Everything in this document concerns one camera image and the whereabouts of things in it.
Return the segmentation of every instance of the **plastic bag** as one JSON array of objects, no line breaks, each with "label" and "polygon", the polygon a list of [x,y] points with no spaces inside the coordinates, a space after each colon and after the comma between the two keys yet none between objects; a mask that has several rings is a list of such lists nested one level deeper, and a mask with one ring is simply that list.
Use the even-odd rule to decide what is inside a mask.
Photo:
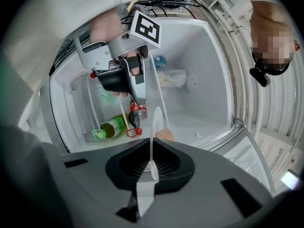
[{"label": "plastic bag", "polygon": [[157,76],[161,87],[182,87],[187,80],[187,73],[183,69],[158,71]]}]

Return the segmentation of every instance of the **white shirt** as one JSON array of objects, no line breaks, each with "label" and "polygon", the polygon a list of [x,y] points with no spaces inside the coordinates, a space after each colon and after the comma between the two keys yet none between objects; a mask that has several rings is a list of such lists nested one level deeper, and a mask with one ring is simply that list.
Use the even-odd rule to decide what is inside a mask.
[{"label": "white shirt", "polygon": [[36,93],[68,34],[96,15],[130,1],[27,0],[14,18],[2,49],[10,66]]}]

